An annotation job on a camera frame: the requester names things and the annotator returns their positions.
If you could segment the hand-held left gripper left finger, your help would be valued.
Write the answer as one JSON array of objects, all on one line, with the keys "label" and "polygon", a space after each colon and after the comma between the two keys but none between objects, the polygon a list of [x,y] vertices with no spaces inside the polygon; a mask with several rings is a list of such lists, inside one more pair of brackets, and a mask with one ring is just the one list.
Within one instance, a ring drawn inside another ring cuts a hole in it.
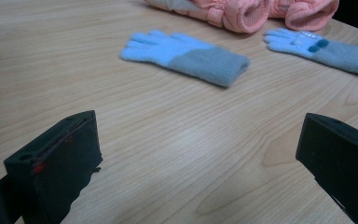
[{"label": "hand-held left gripper left finger", "polygon": [[9,218],[60,224],[102,161],[95,112],[61,120],[4,160]]}]

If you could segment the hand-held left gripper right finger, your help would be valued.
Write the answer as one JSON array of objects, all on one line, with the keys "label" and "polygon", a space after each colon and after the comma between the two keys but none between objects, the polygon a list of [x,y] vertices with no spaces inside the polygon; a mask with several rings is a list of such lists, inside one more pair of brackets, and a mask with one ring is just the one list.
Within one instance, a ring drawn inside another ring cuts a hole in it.
[{"label": "hand-held left gripper right finger", "polygon": [[358,224],[358,130],[323,115],[306,115],[296,159]]}]

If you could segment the pink padded glove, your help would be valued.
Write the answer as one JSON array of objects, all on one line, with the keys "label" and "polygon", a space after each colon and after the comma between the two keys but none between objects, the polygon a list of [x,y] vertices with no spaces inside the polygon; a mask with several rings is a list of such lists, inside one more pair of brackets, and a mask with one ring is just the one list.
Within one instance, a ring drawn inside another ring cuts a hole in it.
[{"label": "pink padded glove", "polygon": [[319,31],[333,18],[339,0],[271,0],[270,19],[296,31]]},{"label": "pink padded glove", "polygon": [[207,21],[236,33],[253,34],[267,21],[270,0],[144,0],[163,10]]}]

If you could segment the light blue glove dark buttons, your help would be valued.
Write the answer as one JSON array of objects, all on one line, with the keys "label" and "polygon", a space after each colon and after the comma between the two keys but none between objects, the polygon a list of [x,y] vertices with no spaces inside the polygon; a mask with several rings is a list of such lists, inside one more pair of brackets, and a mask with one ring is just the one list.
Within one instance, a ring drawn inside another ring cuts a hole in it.
[{"label": "light blue glove dark buttons", "polygon": [[264,41],[269,50],[296,55],[358,75],[358,46],[329,40],[307,31],[268,30]]}]

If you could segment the plain light blue knit glove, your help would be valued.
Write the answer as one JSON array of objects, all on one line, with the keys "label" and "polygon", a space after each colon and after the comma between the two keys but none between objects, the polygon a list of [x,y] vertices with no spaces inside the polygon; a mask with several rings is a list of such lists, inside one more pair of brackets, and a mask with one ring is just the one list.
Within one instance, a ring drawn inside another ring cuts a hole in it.
[{"label": "plain light blue knit glove", "polygon": [[154,63],[225,88],[230,87],[250,63],[246,56],[195,37],[181,33],[167,35],[158,30],[132,35],[120,58]]}]

